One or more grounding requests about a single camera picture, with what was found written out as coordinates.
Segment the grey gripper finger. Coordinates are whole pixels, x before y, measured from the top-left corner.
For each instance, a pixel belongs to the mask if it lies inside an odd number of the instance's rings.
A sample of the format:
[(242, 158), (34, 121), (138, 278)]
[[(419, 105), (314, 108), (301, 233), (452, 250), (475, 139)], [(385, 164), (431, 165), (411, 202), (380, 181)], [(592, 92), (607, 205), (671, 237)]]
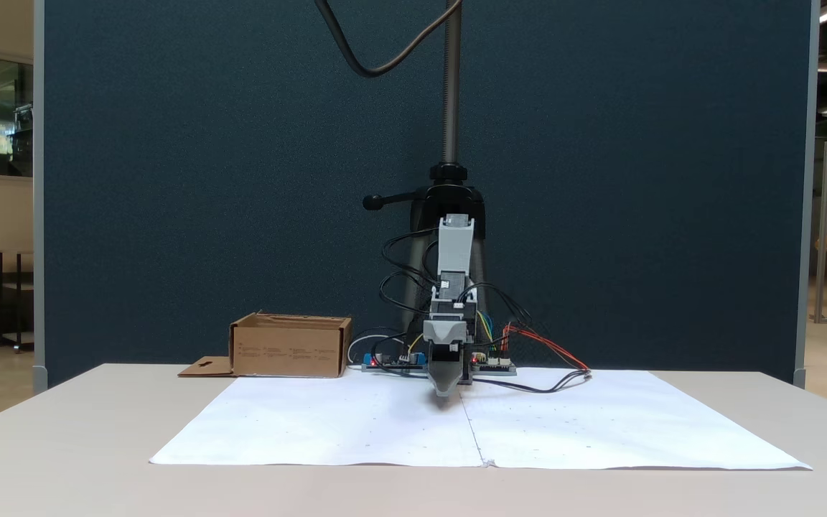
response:
[(464, 364), (461, 361), (430, 361), (428, 363), (428, 380), (434, 387), (437, 397), (450, 397), (457, 390), (464, 376)]

